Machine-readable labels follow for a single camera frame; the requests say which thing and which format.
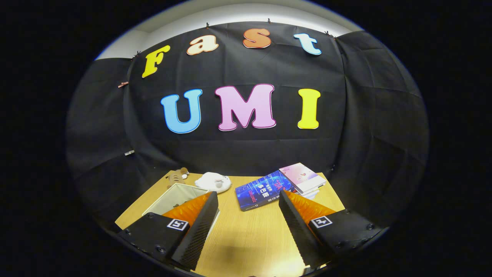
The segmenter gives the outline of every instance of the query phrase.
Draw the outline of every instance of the wooden table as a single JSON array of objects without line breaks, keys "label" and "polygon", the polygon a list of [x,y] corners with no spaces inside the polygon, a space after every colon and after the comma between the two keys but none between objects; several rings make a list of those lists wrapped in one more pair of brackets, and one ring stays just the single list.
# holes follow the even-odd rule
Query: wooden table
[{"label": "wooden table", "polygon": [[[168,172],[161,180],[137,199],[115,223],[122,229],[142,216],[142,213],[161,196],[169,185]],[[184,183],[195,184],[201,174],[190,173]],[[304,272],[301,255],[278,201],[249,211],[241,211],[235,188],[254,181],[259,176],[229,176],[232,185],[218,194],[220,215],[205,241],[194,272],[207,277],[298,277]],[[329,182],[314,198],[334,211],[345,209]]]}]

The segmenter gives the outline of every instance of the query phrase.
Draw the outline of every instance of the letter m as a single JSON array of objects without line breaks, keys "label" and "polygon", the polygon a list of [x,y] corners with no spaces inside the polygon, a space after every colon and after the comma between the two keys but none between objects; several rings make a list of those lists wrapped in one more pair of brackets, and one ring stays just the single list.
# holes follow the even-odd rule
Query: letter m
[{"label": "letter m", "polygon": [[254,86],[247,102],[239,94],[234,86],[220,87],[215,94],[220,97],[222,106],[222,123],[218,128],[221,131],[232,131],[237,124],[232,120],[232,113],[236,115],[239,123],[246,128],[255,112],[255,120],[252,125],[255,128],[271,128],[277,124],[272,117],[272,92],[271,84],[258,84]]}]

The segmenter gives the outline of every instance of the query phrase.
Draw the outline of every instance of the white plush toy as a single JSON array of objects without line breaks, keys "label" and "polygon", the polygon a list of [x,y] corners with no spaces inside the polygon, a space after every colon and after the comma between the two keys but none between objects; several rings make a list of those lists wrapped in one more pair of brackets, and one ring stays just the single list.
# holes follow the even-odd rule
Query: white plush toy
[{"label": "white plush toy", "polygon": [[224,192],[231,187],[231,179],[218,173],[207,172],[195,181],[195,185],[199,188],[216,191],[217,193]]}]

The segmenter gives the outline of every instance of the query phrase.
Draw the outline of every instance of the book cover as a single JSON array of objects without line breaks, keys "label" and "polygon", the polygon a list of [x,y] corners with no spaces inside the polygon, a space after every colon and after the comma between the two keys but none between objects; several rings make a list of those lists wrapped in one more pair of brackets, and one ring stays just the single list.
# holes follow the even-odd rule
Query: book cover
[{"label": "book cover", "polygon": [[293,189],[291,182],[277,170],[258,180],[237,187],[236,195],[241,210],[246,211],[277,200],[281,190],[292,191]]},{"label": "book cover", "polygon": [[319,188],[326,180],[301,163],[279,169],[302,195]]}]

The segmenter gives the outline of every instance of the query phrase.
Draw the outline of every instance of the blue letter u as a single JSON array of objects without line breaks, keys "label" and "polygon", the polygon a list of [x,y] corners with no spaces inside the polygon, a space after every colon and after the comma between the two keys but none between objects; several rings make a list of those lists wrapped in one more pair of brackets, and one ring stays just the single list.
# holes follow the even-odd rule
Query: blue letter u
[{"label": "blue letter u", "polygon": [[161,99],[160,103],[164,107],[164,119],[172,132],[185,134],[198,128],[201,121],[200,95],[202,95],[201,89],[192,89],[184,93],[184,97],[188,98],[189,102],[190,117],[188,122],[181,122],[178,119],[178,109],[176,108],[176,102],[180,98],[178,95],[172,94]]}]

